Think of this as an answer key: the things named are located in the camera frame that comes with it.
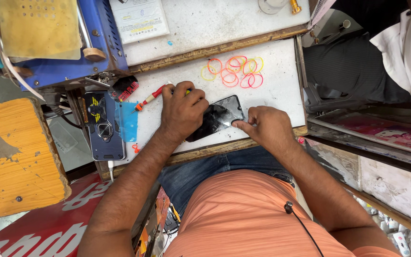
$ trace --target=blue jeans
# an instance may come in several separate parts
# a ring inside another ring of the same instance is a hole
[[[158,181],[182,217],[193,192],[205,179],[240,169],[262,172],[294,187],[293,176],[262,146],[165,167]]]

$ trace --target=red handle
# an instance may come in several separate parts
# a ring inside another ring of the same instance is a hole
[[[160,88],[158,88],[158,90],[154,93],[152,93],[153,97],[157,98],[159,96],[159,94],[161,94],[161,92],[163,92],[163,87],[165,85],[162,85]]]
[[[157,96],[159,96],[161,94],[161,92],[163,91],[163,87],[165,85],[162,85],[160,88],[158,88],[158,90],[156,92],[153,92],[149,97],[147,97],[145,99],[144,102],[142,102],[144,105],[151,102],[152,100],[154,100]]]

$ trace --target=orange striped shirt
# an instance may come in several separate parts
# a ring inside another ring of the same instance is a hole
[[[295,213],[326,257],[398,256],[379,247],[350,252],[309,218],[290,184],[250,170],[220,173],[201,183],[163,256],[320,256],[296,217],[285,212],[287,201],[294,203]]]

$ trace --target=man's left hand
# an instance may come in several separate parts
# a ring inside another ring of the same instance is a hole
[[[209,106],[206,93],[194,88],[191,81],[163,87],[163,111],[157,133],[177,145],[202,125],[203,113]]]

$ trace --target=cracked phone screen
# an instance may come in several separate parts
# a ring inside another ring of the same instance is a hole
[[[204,112],[202,125],[186,138],[194,142],[231,126],[233,121],[244,120],[239,98],[236,95],[212,103]]]

